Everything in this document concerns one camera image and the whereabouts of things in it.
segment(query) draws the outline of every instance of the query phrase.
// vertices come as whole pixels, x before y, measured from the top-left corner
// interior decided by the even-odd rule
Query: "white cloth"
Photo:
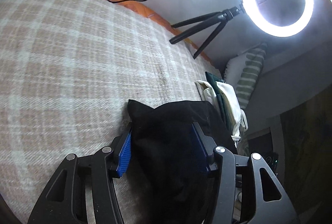
[[[220,94],[225,97],[226,112],[232,124],[232,136],[240,137],[240,125],[247,130],[248,123],[244,111],[240,109],[234,88],[226,83],[216,82],[216,84]]]
[[[195,83],[201,99],[211,103],[220,114],[216,93],[212,86],[207,81],[197,80]],[[217,86],[226,100],[226,113],[228,113],[232,124],[232,139],[238,142],[240,140],[240,131],[243,132],[248,129],[246,115],[244,111],[240,109],[234,88],[229,84],[221,82],[217,82]]]
[[[212,86],[207,81],[197,80],[195,83],[198,92],[200,93],[200,98],[202,100],[207,100],[209,103],[211,103],[220,115],[220,108],[218,105],[217,96]]]

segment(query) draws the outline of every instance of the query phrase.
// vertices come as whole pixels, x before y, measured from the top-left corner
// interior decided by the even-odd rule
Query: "black cloth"
[[[201,224],[205,218],[213,179],[197,172],[190,133],[198,122],[204,134],[237,154],[215,108],[207,101],[181,101],[155,109],[129,100],[132,154],[153,189],[153,224]]]

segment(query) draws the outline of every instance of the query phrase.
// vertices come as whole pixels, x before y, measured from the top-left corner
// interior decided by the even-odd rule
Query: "dark green fabric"
[[[205,77],[206,77],[206,81],[212,86],[212,88],[215,91],[215,94],[217,96],[221,119],[225,123],[227,129],[229,131],[232,131],[232,124],[231,124],[229,115],[226,112],[225,96],[223,97],[220,94],[220,91],[219,91],[219,89],[217,87],[217,83],[216,83],[216,82],[224,83],[225,81],[209,72],[205,72]]]

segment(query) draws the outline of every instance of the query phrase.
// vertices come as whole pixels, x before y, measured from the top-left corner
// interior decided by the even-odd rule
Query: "striped pillow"
[[[250,49],[242,55],[232,58],[224,74],[227,84],[233,86],[241,109],[245,109],[255,89],[258,76],[263,68],[267,44]]]

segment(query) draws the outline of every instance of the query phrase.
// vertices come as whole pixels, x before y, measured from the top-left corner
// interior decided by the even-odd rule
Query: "beige checkered blanket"
[[[195,80],[219,72],[171,37],[105,0],[0,0],[0,192],[23,223],[67,154],[120,134],[128,99],[200,100]],[[136,170],[115,180],[126,224],[147,215]]]

